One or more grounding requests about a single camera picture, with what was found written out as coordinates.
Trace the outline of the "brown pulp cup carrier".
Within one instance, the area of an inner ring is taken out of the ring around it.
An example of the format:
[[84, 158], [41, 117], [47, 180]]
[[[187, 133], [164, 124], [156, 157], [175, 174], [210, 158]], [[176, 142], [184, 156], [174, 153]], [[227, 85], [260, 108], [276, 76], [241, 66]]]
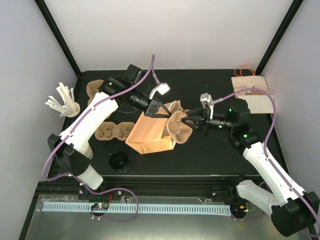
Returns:
[[182, 118], [185, 117], [187, 117], [185, 112], [176, 110], [165, 124], [169, 136], [177, 144], [184, 144], [193, 133], [193, 129], [182, 122]]
[[125, 142], [135, 126], [134, 122], [114, 122], [104, 121], [95, 131], [94, 136], [99, 141], [111, 141], [118, 139]]

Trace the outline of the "brown paper takeout bag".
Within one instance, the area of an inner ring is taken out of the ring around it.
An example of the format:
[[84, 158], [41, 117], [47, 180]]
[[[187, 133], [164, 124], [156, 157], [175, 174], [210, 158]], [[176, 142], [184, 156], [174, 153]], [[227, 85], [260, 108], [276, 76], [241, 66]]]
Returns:
[[[184, 109], [180, 100], [166, 103], [171, 113]], [[168, 118], [151, 118], [143, 113], [138, 118], [125, 143], [139, 154], [151, 154], [173, 150], [178, 144], [169, 136], [166, 123]]]

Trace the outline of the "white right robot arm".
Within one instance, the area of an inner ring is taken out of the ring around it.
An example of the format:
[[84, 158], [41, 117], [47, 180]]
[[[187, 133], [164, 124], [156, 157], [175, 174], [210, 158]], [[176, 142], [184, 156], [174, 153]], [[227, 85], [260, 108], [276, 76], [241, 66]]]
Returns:
[[245, 199], [256, 205], [285, 237], [318, 224], [319, 197], [315, 192], [306, 192], [289, 176], [250, 127], [248, 103], [244, 99], [232, 99], [225, 115], [214, 113], [207, 102], [202, 105], [202, 109], [189, 111], [181, 121], [204, 134], [210, 129], [227, 131], [230, 144], [257, 170], [269, 187], [265, 190], [252, 180], [243, 180], [228, 187], [228, 198], [234, 202]]

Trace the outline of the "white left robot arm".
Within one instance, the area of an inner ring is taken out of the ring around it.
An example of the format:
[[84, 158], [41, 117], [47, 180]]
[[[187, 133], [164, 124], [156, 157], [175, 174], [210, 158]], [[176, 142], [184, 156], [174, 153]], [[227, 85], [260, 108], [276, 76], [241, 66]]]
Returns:
[[97, 200], [107, 195], [108, 188], [102, 184], [103, 177], [90, 163], [93, 151], [89, 139], [103, 121], [123, 104], [142, 110], [150, 118], [171, 116], [168, 108], [154, 97], [155, 93], [164, 95], [170, 90], [167, 83], [158, 83], [148, 95], [137, 89], [154, 72], [152, 65], [143, 71], [131, 64], [123, 75], [103, 80], [93, 100], [80, 116], [59, 135], [51, 134], [47, 140], [51, 150], [48, 160], [55, 160], [66, 169], [66, 176], [74, 177], [90, 188], [89, 193]]

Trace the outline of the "white paper coffee cup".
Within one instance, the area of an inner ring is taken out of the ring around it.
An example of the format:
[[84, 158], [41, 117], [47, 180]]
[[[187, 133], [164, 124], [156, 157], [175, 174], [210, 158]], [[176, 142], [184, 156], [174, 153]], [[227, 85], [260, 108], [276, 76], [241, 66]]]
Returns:
[[92, 159], [94, 154], [88, 142], [85, 144], [83, 150], [81, 151], [81, 154], [87, 157], [89, 160]]

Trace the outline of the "stack of black cup lids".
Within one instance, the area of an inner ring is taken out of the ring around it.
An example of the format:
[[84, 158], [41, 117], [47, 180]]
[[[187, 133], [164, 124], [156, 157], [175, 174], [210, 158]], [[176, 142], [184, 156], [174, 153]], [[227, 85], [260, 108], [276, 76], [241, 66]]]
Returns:
[[121, 174], [127, 174], [130, 171], [131, 164], [128, 155], [123, 151], [117, 151], [109, 157], [110, 167]]

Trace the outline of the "stack of pulp cup carriers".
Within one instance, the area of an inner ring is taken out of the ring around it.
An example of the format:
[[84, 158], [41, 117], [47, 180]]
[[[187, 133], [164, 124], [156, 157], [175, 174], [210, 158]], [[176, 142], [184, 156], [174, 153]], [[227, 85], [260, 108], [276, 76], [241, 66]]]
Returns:
[[102, 79], [97, 79], [90, 81], [86, 86], [86, 93], [89, 97], [89, 100], [87, 102], [87, 105], [89, 107], [93, 107], [97, 102], [99, 102], [103, 96], [99, 93], [99, 88], [103, 84]]

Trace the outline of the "cup of white wrapped stirrers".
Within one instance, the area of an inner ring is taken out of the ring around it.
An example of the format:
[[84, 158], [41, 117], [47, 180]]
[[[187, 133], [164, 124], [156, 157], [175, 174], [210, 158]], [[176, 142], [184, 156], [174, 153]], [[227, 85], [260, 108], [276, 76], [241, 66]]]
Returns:
[[49, 99], [44, 103], [51, 109], [59, 112], [59, 116], [73, 118], [76, 117], [81, 110], [80, 105], [75, 101], [74, 88], [69, 88], [62, 82], [59, 82], [59, 86], [56, 88], [59, 93], [63, 104], [60, 104], [52, 95], [49, 95]]

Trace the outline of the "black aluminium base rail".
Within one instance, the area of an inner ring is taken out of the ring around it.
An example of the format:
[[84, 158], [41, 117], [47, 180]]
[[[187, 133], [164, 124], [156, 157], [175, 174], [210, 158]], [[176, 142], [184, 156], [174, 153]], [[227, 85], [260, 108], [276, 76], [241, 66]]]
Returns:
[[132, 191], [138, 197], [186, 197], [209, 199], [218, 203], [244, 203], [237, 194], [236, 184], [244, 180], [239, 177], [218, 176], [106, 176], [102, 185], [90, 193], [78, 181], [70, 177], [62, 177], [55, 181], [39, 182], [36, 194], [76, 195], [81, 200], [96, 202], [111, 198], [119, 201], [132, 195], [123, 188]]

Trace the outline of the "black right frame post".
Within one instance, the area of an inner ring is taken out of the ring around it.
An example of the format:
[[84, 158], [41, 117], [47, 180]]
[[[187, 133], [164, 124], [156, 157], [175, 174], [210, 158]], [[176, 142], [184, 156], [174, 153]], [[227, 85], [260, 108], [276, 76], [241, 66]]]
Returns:
[[277, 31], [275, 32], [270, 44], [268, 45], [261, 61], [259, 62], [255, 74], [260, 76], [267, 66], [269, 60], [271, 59], [273, 53], [275, 52], [277, 46], [281, 42], [284, 34], [286, 33], [288, 27], [290, 26], [291, 22], [293, 21], [294, 17], [296, 16], [298, 10], [300, 9], [301, 5], [303, 4], [304, 0], [293, 0], [288, 8], [286, 14], [284, 15]]

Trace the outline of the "black frame post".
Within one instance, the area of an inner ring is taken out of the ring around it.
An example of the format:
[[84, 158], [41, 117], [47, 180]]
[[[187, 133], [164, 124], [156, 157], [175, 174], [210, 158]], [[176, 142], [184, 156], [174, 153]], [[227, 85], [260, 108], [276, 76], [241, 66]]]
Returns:
[[293, 21], [294, 17], [296, 16], [298, 10], [300, 9], [301, 5], [303, 4], [304, 0], [293, 0], [288, 8], [286, 14], [284, 15], [277, 31], [275, 32], [270, 44], [268, 45], [261, 61], [259, 62], [255, 74], [260, 76], [267, 66], [269, 60], [271, 59], [273, 53], [275, 52], [277, 46], [281, 42], [284, 34], [286, 33], [288, 27], [290, 26], [291, 22]]
[[55, 40], [57, 41], [59, 47], [61, 48], [64, 56], [66, 57], [69, 65], [71, 66], [73, 72], [77, 77], [82, 74], [65, 38], [63, 37], [51, 11], [49, 10], [46, 2], [44, 0], [34, 0], [35, 4], [37, 5], [40, 13], [42, 14], [44, 20], [46, 21], [49, 29], [51, 30]]

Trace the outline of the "black left frame post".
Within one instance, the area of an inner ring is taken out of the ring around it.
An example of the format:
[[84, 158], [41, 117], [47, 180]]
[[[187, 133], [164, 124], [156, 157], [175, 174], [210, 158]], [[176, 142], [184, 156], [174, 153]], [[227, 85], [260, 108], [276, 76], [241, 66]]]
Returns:
[[49, 29], [51, 30], [55, 40], [57, 41], [59, 47], [61, 48], [64, 56], [66, 57], [69, 65], [71, 66], [73, 72], [77, 77], [82, 74], [65, 38], [63, 37], [51, 11], [49, 10], [46, 2], [44, 0], [34, 0], [35, 4], [37, 5], [40, 13], [42, 14], [44, 20], [46, 21]]

